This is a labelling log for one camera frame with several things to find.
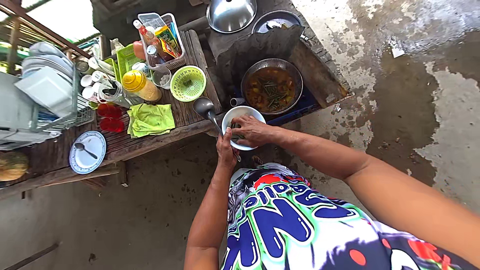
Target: woman's arm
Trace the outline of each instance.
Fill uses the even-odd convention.
[[[218,163],[200,208],[193,219],[185,252],[185,270],[218,269],[218,249],[227,227],[228,188],[237,159],[233,156],[227,128],[225,136],[218,136],[216,148]]]
[[[275,143],[317,170],[345,181],[380,221],[453,252],[480,267],[480,217],[387,163],[320,137],[234,119],[240,144]]]

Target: woman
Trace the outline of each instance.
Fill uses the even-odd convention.
[[[480,217],[370,155],[252,116],[218,137],[218,164],[193,220],[184,269],[477,269]],[[240,169],[232,133],[252,147],[277,144],[343,180],[375,216],[326,198],[276,163]]]

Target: printed shirt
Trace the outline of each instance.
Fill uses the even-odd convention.
[[[277,163],[249,169],[234,179],[221,269],[477,269],[309,186]]]

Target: pumpkin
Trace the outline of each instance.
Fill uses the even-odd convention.
[[[26,173],[28,158],[20,152],[0,153],[0,181],[16,180]]]

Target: stove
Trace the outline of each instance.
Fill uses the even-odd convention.
[[[239,89],[235,89],[233,97],[241,98],[241,93]],[[312,95],[310,90],[308,90],[307,87],[303,86],[302,95],[300,96],[299,101],[293,108],[282,114],[264,115],[264,117],[267,124],[272,126],[281,126],[293,120],[297,120],[298,118],[310,114],[321,108],[322,107],[320,107],[320,104],[318,104],[317,100]]]

